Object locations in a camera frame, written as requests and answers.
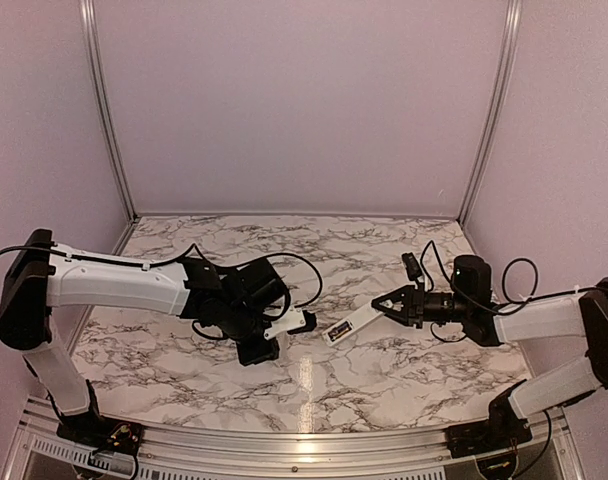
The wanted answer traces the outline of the white remote control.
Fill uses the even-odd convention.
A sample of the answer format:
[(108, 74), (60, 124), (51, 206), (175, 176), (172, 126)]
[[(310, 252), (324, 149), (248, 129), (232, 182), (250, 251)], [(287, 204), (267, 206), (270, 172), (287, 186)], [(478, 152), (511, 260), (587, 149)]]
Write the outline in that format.
[[(364, 329), (382, 316), (383, 315), (373, 309), (370, 304), (365, 304), (354, 312), (352, 312), (351, 314), (344, 317), (343, 319), (337, 321), (336, 323), (328, 327), (326, 330), (324, 330), (322, 332), (322, 338), (329, 347), (333, 347), (338, 343), (345, 341), (346, 339), (360, 332), (362, 329)], [(344, 335), (338, 341), (331, 342), (328, 337), (328, 332), (332, 330), (335, 326), (340, 325), (344, 322), (348, 322), (352, 326), (352, 331)]]

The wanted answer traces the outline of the black battery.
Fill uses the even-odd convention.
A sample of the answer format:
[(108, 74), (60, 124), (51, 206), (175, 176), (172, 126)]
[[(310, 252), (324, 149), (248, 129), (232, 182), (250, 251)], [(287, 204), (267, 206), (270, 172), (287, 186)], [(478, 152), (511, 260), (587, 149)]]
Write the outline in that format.
[(335, 341), (338, 341), (340, 338), (342, 338), (347, 333), (350, 333), (351, 331), (352, 331), (352, 327), (349, 324), (343, 324), (340, 326), (336, 326), (332, 330), (330, 330), (328, 332), (328, 337), (331, 342), (335, 342)]

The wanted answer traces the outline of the green gold battery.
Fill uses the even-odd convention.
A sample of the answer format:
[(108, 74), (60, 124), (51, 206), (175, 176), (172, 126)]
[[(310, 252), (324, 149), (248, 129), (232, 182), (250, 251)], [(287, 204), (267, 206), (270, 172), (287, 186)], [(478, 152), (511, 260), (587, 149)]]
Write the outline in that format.
[(332, 330), (329, 331), (330, 337), (340, 337), (347, 332), (352, 330), (352, 326), (348, 322), (344, 322), (340, 325), (335, 326)]

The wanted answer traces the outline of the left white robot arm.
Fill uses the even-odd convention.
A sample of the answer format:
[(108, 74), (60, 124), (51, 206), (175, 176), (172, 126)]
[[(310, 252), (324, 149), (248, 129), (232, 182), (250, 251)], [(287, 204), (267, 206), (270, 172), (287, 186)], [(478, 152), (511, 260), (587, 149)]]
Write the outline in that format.
[(266, 260), (240, 269), (186, 255), (161, 262), (96, 256), (55, 244), (44, 229), (11, 250), (17, 257), (4, 278), (0, 340), (22, 353), (56, 408), (90, 445), (109, 438), (110, 423), (92, 408), (86, 380), (50, 327), (52, 309), (91, 305), (196, 320), (233, 340), (243, 365), (274, 358), (276, 336), (302, 321)]

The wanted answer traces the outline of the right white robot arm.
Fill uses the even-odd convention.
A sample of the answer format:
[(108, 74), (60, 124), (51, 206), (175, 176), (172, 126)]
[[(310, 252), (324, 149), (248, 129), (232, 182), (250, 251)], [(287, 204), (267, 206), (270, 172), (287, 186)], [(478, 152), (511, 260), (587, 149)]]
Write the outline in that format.
[(489, 405), (479, 438), (499, 448), (518, 431), (518, 421), (608, 389), (608, 277), (597, 285), (541, 298), (515, 309), (493, 302), (491, 267), (476, 255), (455, 258), (447, 292), (427, 291), (429, 277), (412, 254), (402, 257), (409, 284), (372, 300), (371, 306), (403, 326), (458, 323), (482, 347), (534, 338), (582, 337), (587, 350), (576, 359), (509, 388)]

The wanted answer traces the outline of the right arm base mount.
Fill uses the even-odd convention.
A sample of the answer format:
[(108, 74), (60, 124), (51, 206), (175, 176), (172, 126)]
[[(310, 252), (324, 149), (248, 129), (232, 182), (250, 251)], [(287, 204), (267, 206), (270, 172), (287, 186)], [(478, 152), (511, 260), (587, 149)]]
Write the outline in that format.
[(533, 439), (525, 419), (517, 417), (509, 402), (510, 394), (525, 380), (507, 388), (488, 406), (488, 418), (450, 426), (445, 431), (452, 458), (515, 448)]

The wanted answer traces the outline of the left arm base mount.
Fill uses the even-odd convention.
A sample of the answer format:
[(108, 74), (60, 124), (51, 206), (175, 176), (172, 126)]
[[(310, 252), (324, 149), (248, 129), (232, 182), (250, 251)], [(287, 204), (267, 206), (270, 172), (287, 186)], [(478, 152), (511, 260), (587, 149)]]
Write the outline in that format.
[(136, 457), (139, 452), (143, 425), (100, 413), (93, 386), (87, 381), (90, 404), (85, 412), (65, 415), (57, 407), (52, 395), (51, 406), (59, 420), (57, 436), (78, 444), (93, 447), (93, 455), (116, 452)]

